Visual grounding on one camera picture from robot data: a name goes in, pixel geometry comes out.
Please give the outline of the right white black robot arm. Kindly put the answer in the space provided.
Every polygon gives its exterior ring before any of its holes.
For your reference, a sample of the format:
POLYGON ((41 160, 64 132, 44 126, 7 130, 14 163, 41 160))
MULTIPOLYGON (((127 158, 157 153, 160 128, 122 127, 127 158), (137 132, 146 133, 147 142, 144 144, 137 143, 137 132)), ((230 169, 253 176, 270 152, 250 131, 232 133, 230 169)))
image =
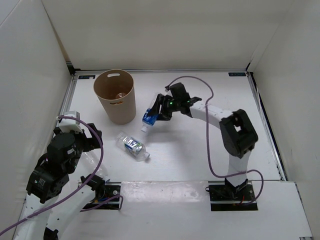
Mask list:
POLYGON ((223 146, 229 154, 228 172, 224 179, 224 193, 230 200, 238 199, 248 184, 248 162, 258 141, 258 135, 243 109, 229 111, 209 105, 200 97, 190 97, 185 86, 178 82, 159 93, 146 110, 142 122, 147 131, 156 121, 170 121, 174 112, 205 121, 221 132, 223 146))

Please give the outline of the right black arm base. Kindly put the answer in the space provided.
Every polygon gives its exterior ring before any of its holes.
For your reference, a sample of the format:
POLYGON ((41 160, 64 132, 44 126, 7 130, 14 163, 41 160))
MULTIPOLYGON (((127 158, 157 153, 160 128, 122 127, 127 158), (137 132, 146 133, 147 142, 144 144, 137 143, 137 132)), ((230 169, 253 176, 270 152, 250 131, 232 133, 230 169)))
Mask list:
POLYGON ((236 195, 232 195, 225 185, 213 184, 205 188, 209 193, 212 212, 257 211, 256 202, 249 204, 255 198, 253 186, 248 184, 236 195))

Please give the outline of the orange plastic bottle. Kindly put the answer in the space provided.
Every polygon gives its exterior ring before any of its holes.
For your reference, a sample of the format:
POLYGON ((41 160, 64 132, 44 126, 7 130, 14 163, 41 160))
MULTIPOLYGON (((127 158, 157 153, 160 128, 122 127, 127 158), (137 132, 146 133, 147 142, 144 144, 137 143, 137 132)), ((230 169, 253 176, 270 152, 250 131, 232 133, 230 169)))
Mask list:
POLYGON ((125 92, 120 92, 120 93, 118 93, 116 96, 115 96, 115 98, 116 99, 120 99, 120 98, 123 98, 123 97, 125 97, 127 94, 125 93, 125 92))

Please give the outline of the blue label plastic bottle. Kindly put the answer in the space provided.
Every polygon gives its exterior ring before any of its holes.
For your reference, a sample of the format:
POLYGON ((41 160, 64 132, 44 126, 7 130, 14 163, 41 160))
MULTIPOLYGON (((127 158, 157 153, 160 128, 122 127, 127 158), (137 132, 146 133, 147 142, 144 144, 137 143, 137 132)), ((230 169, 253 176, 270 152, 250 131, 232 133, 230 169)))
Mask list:
POLYGON ((148 131, 154 126, 156 120, 157 120, 157 115, 155 116, 149 116, 149 110, 153 106, 155 102, 155 99, 152 100, 148 108, 146 109, 143 117, 142 117, 142 127, 141 131, 144 133, 148 133, 148 131))

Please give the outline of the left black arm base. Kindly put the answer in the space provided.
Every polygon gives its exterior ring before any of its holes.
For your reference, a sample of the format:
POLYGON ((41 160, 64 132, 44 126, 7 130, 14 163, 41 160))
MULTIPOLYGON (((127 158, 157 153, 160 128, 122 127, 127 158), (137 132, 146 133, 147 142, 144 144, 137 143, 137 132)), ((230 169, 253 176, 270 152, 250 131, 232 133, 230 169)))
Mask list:
POLYGON ((97 195, 93 200, 87 203, 81 212, 91 210, 121 210, 123 199, 121 195, 120 182, 108 182, 104 185, 104 190, 97 195))

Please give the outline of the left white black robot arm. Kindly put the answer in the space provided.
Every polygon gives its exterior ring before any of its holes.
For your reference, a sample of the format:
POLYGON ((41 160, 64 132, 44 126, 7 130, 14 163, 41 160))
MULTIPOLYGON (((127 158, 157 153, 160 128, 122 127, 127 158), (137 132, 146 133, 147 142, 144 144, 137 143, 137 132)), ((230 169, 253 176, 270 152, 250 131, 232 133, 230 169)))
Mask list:
POLYGON ((59 200, 63 187, 69 182, 83 153, 103 150, 102 132, 94 123, 85 123, 91 136, 79 126, 81 120, 74 117, 60 119, 54 129, 54 137, 31 173, 26 191, 23 217, 14 224, 18 227, 17 240, 57 240, 73 218, 89 200, 100 200, 105 195, 104 180, 97 176, 102 163, 87 177, 81 177, 81 185, 59 200))

